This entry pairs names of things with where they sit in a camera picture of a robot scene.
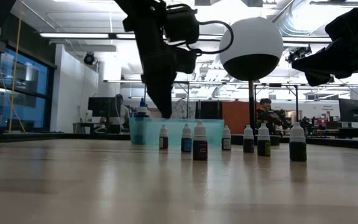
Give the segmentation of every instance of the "person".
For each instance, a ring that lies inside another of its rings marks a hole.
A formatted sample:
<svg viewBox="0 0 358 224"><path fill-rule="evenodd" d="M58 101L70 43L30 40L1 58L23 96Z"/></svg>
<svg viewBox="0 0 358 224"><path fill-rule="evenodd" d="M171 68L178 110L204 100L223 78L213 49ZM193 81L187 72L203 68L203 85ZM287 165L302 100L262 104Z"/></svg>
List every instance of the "person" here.
<svg viewBox="0 0 358 224"><path fill-rule="evenodd" d="M271 111L272 101L271 99L264 98L259 101L259 104L261 107L257 110L257 127L260 128L262 123L265 123L270 134L274 134L276 130L272 121L277 119L277 115Z"/></svg>
<svg viewBox="0 0 358 224"><path fill-rule="evenodd" d="M119 109L119 117L110 117L110 123L112 124L119 124L121 127L123 127L124 124L129 122L129 109L123 105L124 98L121 94L116 95L116 102L118 102L117 110ZM100 123L106 122L106 118L102 117L100 118Z"/></svg>
<svg viewBox="0 0 358 224"><path fill-rule="evenodd" d="M262 110L270 110L272 108L272 101L271 99L268 99L268 98L264 98L264 99L261 99L259 104L261 105L260 109Z"/></svg>

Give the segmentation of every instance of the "glass wall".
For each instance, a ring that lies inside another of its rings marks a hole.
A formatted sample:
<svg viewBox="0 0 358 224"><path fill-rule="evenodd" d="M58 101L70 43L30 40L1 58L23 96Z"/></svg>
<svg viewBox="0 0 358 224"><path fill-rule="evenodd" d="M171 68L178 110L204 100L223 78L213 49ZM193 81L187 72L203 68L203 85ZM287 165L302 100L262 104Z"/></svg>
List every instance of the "glass wall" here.
<svg viewBox="0 0 358 224"><path fill-rule="evenodd" d="M2 127L9 126L11 118L11 104L9 99L12 97L12 91L0 88L0 112L2 112ZM14 93L13 102L17 115L25 124L26 129L42 128L44 126L45 99L26 95L23 93ZM12 112L12 125L20 127L19 120Z"/></svg>
<svg viewBox="0 0 358 224"><path fill-rule="evenodd" d="M46 65L29 58L24 54L18 55L16 78L14 82L15 50L6 49L0 54L2 77L0 76L0 113L1 127L8 129L11 118L10 99L13 96L12 130L21 130L19 118L27 131L49 130L50 107L52 103L52 84L50 69Z"/></svg>
<svg viewBox="0 0 358 224"><path fill-rule="evenodd" d="M1 55L2 77L0 84L12 86L14 76L15 51L7 49ZM48 68L21 54L17 57L15 89L47 94Z"/></svg>

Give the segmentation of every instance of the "teal plastic bin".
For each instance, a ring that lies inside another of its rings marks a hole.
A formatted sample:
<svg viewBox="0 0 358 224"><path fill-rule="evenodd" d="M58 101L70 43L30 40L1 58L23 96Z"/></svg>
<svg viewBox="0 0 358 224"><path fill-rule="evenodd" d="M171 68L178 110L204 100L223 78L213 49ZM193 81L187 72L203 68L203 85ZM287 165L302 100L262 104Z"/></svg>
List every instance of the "teal plastic bin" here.
<svg viewBox="0 0 358 224"><path fill-rule="evenodd" d="M130 118L129 128L131 143L146 146L158 146L160 129L164 124L168 128L170 146L180 146L181 132L185 124L189 124L194 135L194 127L198 119L157 119L157 118ZM223 135L224 121L222 119L203 119L206 127L209 146L220 146Z"/></svg>

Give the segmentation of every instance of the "computer monitor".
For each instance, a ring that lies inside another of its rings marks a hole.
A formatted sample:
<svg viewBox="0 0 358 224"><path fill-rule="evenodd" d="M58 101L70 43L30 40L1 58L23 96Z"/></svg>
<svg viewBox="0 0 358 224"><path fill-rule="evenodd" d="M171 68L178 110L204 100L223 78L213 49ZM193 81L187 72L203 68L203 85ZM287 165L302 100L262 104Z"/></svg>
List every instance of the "computer monitor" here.
<svg viewBox="0 0 358 224"><path fill-rule="evenodd" d="M339 99L341 121L358 122L358 100Z"/></svg>
<svg viewBox="0 0 358 224"><path fill-rule="evenodd" d="M115 97L90 97L88 110L92 111L92 116L119 118L121 106Z"/></svg>

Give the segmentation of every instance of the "yellow cable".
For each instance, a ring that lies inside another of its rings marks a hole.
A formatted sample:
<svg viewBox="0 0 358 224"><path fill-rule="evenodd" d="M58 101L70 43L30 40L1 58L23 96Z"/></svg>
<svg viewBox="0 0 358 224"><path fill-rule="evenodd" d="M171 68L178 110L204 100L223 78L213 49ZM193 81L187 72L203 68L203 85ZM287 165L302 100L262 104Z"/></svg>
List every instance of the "yellow cable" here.
<svg viewBox="0 0 358 224"><path fill-rule="evenodd" d="M20 43L20 31L22 28L22 13L23 13L23 2L20 6L20 16L19 16L19 28L17 30L17 42L16 42L16 56L15 56L15 65L13 69L13 81L12 81L12 98L11 98L11 117L9 120L9 133L12 131L12 114L13 114L13 105L14 105L14 92L15 92L15 81L16 81L16 68L17 68L17 58L19 56L19 43Z"/></svg>
<svg viewBox="0 0 358 224"><path fill-rule="evenodd" d="M6 85L5 85L4 77L2 76L1 67L0 67L0 79L2 80L2 85L4 86L5 92L7 94L7 88L6 88ZM7 97L7 99L9 100L9 104L12 105L11 99L9 97ZM23 132L25 133L24 126L22 124L22 121L20 120L19 115L17 115L15 107L13 107L13 112L15 113L17 119L19 120L20 126L22 127Z"/></svg>

